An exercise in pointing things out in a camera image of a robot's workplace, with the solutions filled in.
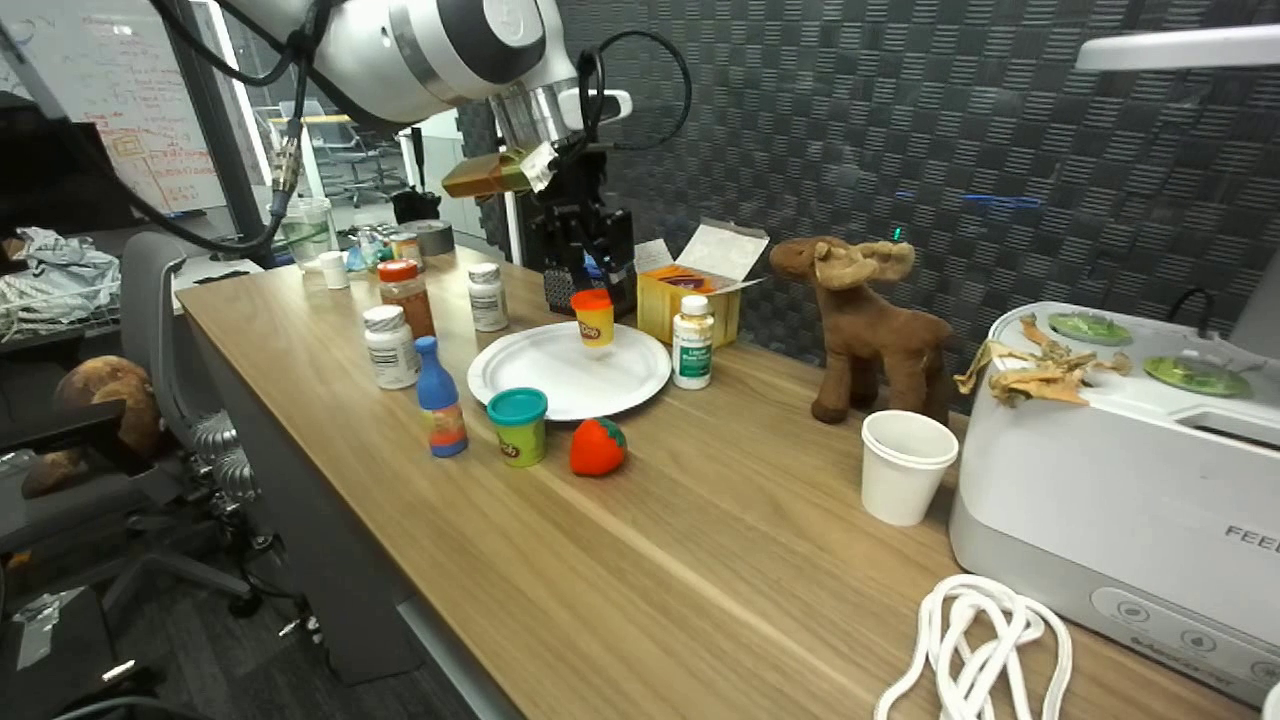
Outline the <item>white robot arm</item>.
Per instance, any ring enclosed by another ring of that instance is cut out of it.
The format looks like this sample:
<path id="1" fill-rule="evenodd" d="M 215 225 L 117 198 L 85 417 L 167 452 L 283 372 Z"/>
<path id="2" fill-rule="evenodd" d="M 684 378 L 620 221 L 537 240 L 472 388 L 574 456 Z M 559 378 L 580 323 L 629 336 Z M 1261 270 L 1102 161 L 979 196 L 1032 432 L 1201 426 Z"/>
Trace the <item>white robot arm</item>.
<path id="1" fill-rule="evenodd" d="M 580 286 L 634 299 L 634 234 L 605 204 L 600 103 L 562 45 L 557 0 L 215 0 L 283 71 L 351 118 L 402 133 L 446 108 L 488 103 L 498 150 L 530 192 L 530 254 L 546 299 Z"/>

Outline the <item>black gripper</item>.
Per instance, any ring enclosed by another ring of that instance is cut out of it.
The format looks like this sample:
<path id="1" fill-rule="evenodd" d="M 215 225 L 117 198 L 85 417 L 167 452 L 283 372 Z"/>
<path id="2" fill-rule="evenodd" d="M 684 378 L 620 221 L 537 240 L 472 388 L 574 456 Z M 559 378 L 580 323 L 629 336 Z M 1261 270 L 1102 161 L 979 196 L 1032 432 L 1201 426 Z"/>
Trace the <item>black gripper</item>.
<path id="1" fill-rule="evenodd" d="M 570 292 L 609 286 L 631 310 L 631 210 L 605 204 L 609 150 L 597 139 L 557 144 L 553 179 L 537 192 L 530 240 L 542 266 L 570 275 Z"/>

